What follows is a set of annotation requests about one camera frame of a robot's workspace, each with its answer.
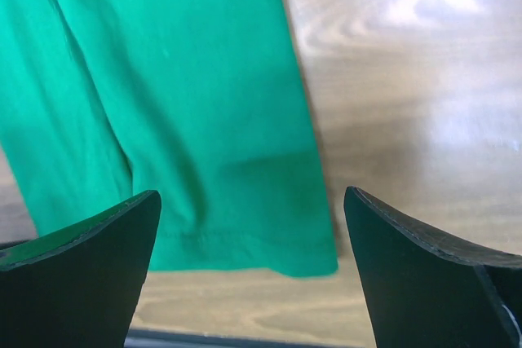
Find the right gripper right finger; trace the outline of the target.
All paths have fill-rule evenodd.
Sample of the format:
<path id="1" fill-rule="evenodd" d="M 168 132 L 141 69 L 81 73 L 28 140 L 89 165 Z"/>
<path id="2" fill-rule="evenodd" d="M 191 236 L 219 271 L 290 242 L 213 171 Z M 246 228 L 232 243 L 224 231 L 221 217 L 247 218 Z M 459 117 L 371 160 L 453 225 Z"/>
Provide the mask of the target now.
<path id="1" fill-rule="evenodd" d="M 378 347 L 519 347 L 521 257 L 412 218 L 358 187 L 343 205 Z"/>

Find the green t-shirt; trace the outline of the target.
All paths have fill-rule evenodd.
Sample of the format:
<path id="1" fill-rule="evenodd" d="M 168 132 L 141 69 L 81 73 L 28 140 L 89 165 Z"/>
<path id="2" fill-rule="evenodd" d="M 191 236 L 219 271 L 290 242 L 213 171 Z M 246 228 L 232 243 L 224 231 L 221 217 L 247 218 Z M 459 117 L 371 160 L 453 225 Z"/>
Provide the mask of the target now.
<path id="1" fill-rule="evenodd" d="M 1 146 L 41 236 L 155 190 L 154 271 L 337 271 L 282 0 L 1 0 Z"/>

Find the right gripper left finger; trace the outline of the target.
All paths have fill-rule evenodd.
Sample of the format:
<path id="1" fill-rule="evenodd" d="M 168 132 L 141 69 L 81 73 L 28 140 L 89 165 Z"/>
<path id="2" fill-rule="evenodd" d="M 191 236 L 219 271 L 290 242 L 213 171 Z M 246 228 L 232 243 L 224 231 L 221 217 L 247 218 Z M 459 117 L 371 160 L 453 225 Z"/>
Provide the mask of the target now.
<path id="1" fill-rule="evenodd" d="M 3 347 L 122 347 L 152 256 L 156 191 L 1 247 Z"/>

